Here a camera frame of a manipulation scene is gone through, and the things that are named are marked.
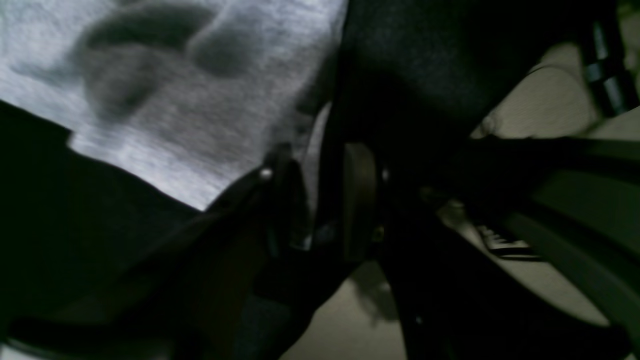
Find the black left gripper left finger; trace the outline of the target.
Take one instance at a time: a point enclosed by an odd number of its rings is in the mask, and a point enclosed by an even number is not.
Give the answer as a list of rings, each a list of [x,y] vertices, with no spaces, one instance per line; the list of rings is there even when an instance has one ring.
[[[305,199],[292,146],[270,150],[184,231],[94,298],[103,321],[23,317],[10,352],[30,360],[231,360],[254,277],[287,252]]]

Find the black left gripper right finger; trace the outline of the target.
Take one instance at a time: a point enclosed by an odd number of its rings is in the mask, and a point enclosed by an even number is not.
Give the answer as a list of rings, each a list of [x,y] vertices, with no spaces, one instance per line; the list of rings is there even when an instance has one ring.
[[[446,227],[418,198],[393,194],[374,153],[343,153],[346,259],[377,260],[409,360],[622,360],[631,338],[560,312]]]

